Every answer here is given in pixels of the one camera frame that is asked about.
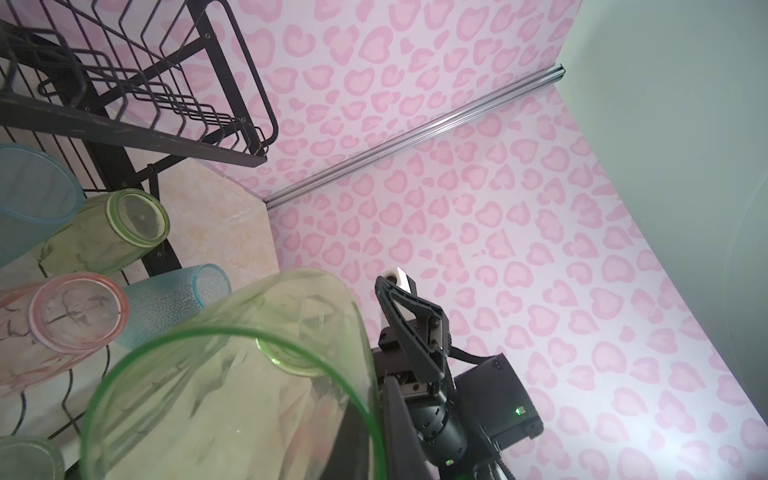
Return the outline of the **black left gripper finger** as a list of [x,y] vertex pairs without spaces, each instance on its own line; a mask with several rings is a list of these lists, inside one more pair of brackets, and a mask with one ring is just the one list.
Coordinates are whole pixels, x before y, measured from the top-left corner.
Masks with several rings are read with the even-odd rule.
[[426,457],[399,383],[387,376],[380,387],[387,478],[430,480]]

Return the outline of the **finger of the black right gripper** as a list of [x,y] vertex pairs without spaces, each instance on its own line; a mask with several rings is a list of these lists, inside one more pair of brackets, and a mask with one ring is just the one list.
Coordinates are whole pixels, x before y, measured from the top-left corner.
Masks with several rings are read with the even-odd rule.
[[449,393],[452,346],[449,320],[442,307],[380,276],[374,287],[387,325],[374,349],[379,384],[394,378],[406,393]]

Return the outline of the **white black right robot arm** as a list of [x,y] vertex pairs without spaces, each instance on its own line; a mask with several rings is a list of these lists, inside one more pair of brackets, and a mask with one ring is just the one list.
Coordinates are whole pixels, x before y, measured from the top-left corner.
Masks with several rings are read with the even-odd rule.
[[544,431],[506,356],[477,356],[452,341],[439,305],[412,283],[380,276],[374,292],[386,320],[373,360],[391,479],[510,479],[503,450]]

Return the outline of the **clear pink plastic cup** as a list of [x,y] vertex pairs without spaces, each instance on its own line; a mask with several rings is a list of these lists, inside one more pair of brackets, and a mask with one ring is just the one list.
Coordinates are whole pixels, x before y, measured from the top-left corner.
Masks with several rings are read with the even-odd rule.
[[116,339],[129,317],[124,290],[79,272],[1,292],[1,396],[73,368]]

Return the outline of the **yellow-green cup front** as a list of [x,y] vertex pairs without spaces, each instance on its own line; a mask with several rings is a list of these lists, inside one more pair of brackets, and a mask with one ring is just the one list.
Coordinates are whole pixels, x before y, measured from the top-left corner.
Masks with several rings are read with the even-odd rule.
[[63,455],[51,441],[24,436],[1,438],[2,480],[61,480],[64,477]]

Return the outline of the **teal clear cup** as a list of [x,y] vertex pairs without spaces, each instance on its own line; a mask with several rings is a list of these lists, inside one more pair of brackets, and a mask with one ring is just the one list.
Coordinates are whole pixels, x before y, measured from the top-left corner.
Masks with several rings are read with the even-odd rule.
[[133,350],[232,292],[226,272],[203,264],[153,276],[124,288],[129,318],[115,342]]
[[1,265],[25,255],[81,210],[75,175],[46,153],[18,143],[1,146]]

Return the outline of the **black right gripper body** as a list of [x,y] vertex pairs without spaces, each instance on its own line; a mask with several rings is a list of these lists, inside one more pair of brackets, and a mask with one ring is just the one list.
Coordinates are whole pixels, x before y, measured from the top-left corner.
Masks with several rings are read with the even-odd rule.
[[405,323],[382,329],[372,350],[376,377],[395,377],[414,420],[443,420],[455,392],[447,363],[451,347],[444,323]]

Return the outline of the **yellow-green clear cup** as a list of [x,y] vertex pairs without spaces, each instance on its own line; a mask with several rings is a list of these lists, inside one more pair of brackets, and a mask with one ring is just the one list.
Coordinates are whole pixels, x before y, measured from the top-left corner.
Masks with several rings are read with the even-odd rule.
[[161,203],[128,188],[86,199],[81,211],[32,254],[47,277],[75,272],[108,276],[160,245],[169,231]]

